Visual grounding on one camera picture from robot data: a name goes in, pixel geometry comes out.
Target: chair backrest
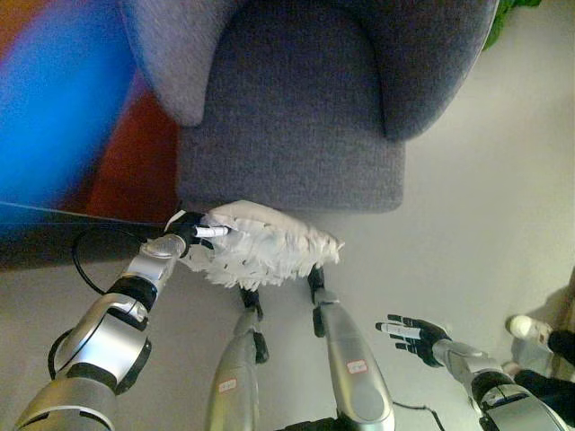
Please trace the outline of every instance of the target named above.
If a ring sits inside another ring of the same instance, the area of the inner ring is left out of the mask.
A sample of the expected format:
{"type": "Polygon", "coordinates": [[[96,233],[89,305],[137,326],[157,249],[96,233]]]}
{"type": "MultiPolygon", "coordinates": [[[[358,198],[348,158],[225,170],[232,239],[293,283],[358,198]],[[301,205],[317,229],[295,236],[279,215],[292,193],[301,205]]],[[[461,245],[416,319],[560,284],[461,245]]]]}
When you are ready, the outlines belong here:
{"type": "MultiPolygon", "coordinates": [[[[120,0],[132,48],[160,102],[182,126],[203,118],[214,53],[252,0],[120,0]]],[[[302,0],[289,0],[294,7],[302,0]]],[[[428,128],[478,57],[498,0],[315,0],[356,16],[376,52],[385,136],[428,128]]]]}

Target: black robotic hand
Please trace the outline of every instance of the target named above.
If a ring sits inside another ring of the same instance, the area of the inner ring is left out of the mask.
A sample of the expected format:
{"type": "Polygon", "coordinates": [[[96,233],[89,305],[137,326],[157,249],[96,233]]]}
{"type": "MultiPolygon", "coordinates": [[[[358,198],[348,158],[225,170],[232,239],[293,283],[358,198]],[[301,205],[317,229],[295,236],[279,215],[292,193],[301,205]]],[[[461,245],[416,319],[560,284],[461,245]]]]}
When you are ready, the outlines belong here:
{"type": "Polygon", "coordinates": [[[392,339],[405,341],[395,343],[395,348],[419,356],[426,365],[442,366],[433,356],[432,348],[441,339],[451,339],[443,329],[428,321],[396,314],[388,314],[387,319],[389,322],[376,323],[376,329],[387,332],[392,339]]]}

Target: white shoe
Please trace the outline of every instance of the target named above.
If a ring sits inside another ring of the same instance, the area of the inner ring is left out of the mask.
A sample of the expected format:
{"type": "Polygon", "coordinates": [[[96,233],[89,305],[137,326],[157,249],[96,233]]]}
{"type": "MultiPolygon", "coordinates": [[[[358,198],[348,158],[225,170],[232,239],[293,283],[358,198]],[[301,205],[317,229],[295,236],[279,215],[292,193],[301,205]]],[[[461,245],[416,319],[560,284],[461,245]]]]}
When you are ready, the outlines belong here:
{"type": "Polygon", "coordinates": [[[544,321],[537,321],[529,316],[520,314],[509,320],[508,330],[516,339],[524,339],[549,350],[547,341],[553,332],[553,328],[544,321]]]}

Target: robot finger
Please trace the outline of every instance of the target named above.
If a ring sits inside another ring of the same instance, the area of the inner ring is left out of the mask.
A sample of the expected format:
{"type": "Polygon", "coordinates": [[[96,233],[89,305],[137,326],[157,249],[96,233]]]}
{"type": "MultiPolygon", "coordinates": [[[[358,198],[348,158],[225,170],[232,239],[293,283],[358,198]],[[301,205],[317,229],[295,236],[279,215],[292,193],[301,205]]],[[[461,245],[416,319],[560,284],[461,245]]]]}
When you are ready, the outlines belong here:
{"type": "Polygon", "coordinates": [[[408,352],[417,355],[417,348],[412,344],[408,345],[405,343],[395,343],[395,348],[397,348],[398,350],[407,350],[408,352]]]}

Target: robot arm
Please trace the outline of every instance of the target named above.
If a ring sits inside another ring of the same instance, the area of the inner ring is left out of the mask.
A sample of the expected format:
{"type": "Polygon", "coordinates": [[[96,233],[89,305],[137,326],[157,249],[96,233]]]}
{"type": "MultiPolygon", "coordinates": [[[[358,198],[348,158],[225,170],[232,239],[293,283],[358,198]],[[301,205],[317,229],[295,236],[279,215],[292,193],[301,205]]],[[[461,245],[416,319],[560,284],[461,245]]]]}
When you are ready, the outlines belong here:
{"type": "Polygon", "coordinates": [[[127,391],[152,345],[147,315],[191,243],[200,215],[180,215],[164,236],[148,241],[108,292],[49,355],[52,382],[16,422],[17,431],[113,431],[116,395],[127,391]]]}
{"type": "Polygon", "coordinates": [[[379,330],[407,334],[396,347],[416,354],[430,366],[444,366],[479,406],[485,431],[568,430],[559,416],[527,389],[519,386],[485,352],[454,342],[444,330],[427,321],[390,315],[392,323],[379,330]]]}

